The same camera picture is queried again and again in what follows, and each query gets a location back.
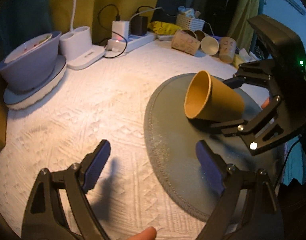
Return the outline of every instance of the blue gripper pad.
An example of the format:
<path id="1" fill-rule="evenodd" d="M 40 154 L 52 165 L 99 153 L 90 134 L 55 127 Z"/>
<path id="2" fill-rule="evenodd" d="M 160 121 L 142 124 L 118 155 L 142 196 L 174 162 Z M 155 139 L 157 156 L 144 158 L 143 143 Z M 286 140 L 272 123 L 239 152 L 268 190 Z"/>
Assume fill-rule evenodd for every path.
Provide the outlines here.
<path id="1" fill-rule="evenodd" d="M 204 140 L 196 144 L 195 153 L 211 188 L 221 196 L 227 177 L 226 163 L 218 154 L 213 153 Z"/>
<path id="2" fill-rule="evenodd" d="M 87 169 L 84 173 L 84 183 L 82 190 L 84 193 L 88 192 L 90 189 L 93 189 L 109 156 L 111 153 L 111 145 L 107 140 L 102 140 L 101 143 L 97 146 L 93 153 L 90 155 L 93 159 L 88 163 Z"/>

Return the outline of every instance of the table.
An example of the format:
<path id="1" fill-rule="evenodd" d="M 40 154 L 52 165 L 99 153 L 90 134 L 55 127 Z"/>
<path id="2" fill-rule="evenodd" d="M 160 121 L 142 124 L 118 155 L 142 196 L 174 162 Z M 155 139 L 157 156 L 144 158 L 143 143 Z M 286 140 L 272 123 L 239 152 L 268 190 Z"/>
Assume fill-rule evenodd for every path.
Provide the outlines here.
<path id="1" fill-rule="evenodd" d="M 40 169 L 66 169 L 103 139 L 111 157 L 87 198 L 111 239 L 125 239 L 148 226 L 157 239 L 195 239 L 204 223 L 182 211 L 153 173 L 143 138 L 146 104 L 172 76 L 205 69 L 223 79 L 236 69 L 199 52 L 196 57 L 154 41 L 127 55 L 68 69 L 45 98 L 9 111 L 7 144 L 0 153 L 0 212 L 19 235 L 26 201 Z M 259 105 L 268 91 L 243 85 Z M 63 207 L 78 233 L 64 191 Z"/>

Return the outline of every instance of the paper cup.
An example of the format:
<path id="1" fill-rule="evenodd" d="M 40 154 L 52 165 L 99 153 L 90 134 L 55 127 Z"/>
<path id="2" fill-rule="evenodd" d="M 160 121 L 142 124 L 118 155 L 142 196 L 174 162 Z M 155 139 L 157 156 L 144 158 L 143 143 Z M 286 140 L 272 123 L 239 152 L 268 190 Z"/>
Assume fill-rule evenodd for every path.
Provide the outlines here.
<path id="1" fill-rule="evenodd" d="M 193 38 L 197 39 L 197 35 L 191 30 L 183 30 L 183 32 L 191 35 Z"/>
<path id="2" fill-rule="evenodd" d="M 200 47 L 203 52 L 210 56 L 215 55 L 219 50 L 218 41 L 211 36 L 203 38 Z"/>
<path id="3" fill-rule="evenodd" d="M 197 39 L 199 41 L 202 41 L 203 38 L 209 36 L 207 33 L 203 32 L 203 31 L 200 31 L 200 30 L 195 31 L 194 33 L 196 34 Z"/>
<path id="4" fill-rule="evenodd" d="M 236 41 L 230 37 L 222 37 L 219 46 L 220 60 L 225 63 L 232 63 L 235 56 Z"/>
<path id="5" fill-rule="evenodd" d="M 240 119 L 243 111 L 243 98 L 223 82 L 204 70 L 193 77 L 184 103 L 188 118 L 226 122 Z"/>
<path id="6" fill-rule="evenodd" d="M 178 30 L 172 40 L 172 48 L 195 55 L 200 47 L 200 42 L 182 30 Z"/>

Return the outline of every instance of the black charger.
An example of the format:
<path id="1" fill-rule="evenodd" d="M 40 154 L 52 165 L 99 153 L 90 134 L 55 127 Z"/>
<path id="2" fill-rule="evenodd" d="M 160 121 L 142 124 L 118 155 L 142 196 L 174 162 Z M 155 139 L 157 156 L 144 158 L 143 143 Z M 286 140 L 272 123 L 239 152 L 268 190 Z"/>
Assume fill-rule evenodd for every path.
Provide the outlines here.
<path id="1" fill-rule="evenodd" d="M 148 17 L 136 15 L 130 22 L 131 34 L 144 36 L 148 31 L 148 22 Z"/>

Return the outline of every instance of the yellow snack bag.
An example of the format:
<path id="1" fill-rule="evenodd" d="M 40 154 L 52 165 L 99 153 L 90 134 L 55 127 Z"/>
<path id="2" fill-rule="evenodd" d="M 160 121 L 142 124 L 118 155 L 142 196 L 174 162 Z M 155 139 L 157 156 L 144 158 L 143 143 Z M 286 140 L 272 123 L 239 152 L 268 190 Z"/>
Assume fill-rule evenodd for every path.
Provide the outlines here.
<path id="1" fill-rule="evenodd" d="M 174 35 L 177 30 L 181 30 L 182 28 L 173 23 L 165 23 L 165 22 L 151 22 L 148 24 L 148 28 L 155 32 L 158 35 Z"/>

